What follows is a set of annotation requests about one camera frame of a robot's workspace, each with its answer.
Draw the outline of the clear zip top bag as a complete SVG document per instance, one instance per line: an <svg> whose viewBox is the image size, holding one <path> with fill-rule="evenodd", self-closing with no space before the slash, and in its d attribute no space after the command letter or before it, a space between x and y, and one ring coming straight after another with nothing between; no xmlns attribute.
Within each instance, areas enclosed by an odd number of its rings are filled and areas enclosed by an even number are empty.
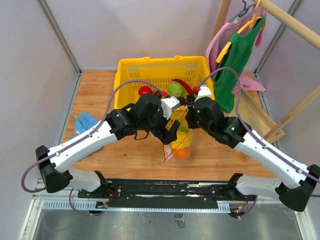
<svg viewBox="0 0 320 240"><path fill-rule="evenodd" d="M191 155L193 132L185 119L187 113L188 108L182 106L171 114L166 129L169 130L175 120L178 120L180 125L176 132L177 140L162 146L164 163L177 163L188 159Z"/></svg>

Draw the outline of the yellow bell pepper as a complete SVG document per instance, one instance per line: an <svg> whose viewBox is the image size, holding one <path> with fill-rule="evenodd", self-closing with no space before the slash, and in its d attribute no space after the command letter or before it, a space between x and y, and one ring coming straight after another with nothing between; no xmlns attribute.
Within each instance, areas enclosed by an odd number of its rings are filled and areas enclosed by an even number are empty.
<svg viewBox="0 0 320 240"><path fill-rule="evenodd" d="M193 135L190 131L188 133L177 131L177 140L173 141L170 147L172 149L188 148L192 144L192 138Z"/></svg>

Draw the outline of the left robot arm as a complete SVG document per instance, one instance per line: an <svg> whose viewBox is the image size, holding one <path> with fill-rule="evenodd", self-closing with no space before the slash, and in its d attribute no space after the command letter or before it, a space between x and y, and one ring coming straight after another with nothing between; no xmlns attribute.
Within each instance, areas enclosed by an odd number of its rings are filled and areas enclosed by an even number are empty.
<svg viewBox="0 0 320 240"><path fill-rule="evenodd" d="M179 107L176 97L159 99L147 94L136 103L112 110L94 127L63 144L38 147L36 156L46 191L56 193L67 187L80 188L96 198L103 197L107 193L103 175L99 171L73 168L73 164L106 145L136 136L138 131L152 133L164 145L176 141L180 122L175 120L169 129L166 126Z"/></svg>

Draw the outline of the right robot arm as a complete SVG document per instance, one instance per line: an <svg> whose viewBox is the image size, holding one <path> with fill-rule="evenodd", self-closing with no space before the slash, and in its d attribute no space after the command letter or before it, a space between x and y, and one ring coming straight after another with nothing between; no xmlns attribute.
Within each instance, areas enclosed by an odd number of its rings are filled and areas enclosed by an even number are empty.
<svg viewBox="0 0 320 240"><path fill-rule="evenodd" d="M236 173L229 180L227 196L238 200L243 195L279 199L286 207L303 212L316 185L320 182L320 168L305 165L269 144L241 117L227 117L218 103L201 97L189 107L185 117L192 129L202 129L220 144L236 149L269 169L274 178L250 177Z"/></svg>

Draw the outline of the green sugar apple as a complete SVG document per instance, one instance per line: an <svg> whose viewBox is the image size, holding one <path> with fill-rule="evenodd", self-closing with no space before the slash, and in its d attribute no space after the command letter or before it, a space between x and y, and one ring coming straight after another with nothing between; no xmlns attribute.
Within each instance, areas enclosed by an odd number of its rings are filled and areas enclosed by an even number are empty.
<svg viewBox="0 0 320 240"><path fill-rule="evenodd" d="M179 126L178 131L179 132L183 132L183 133L188 133L189 129L187 127L184 127L184 126Z"/></svg>

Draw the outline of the orange fruit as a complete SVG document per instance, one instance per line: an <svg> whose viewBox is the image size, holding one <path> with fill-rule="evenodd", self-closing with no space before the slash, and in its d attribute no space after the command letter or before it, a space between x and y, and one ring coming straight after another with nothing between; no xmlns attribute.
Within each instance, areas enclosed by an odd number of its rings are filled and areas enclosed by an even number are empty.
<svg viewBox="0 0 320 240"><path fill-rule="evenodd" d="M178 161L183 161L185 159L188 159L190 157L190 154L191 154L191 150L189 147L185 147L185 148L180 148L180 149L177 149L173 156L176 160Z"/></svg>

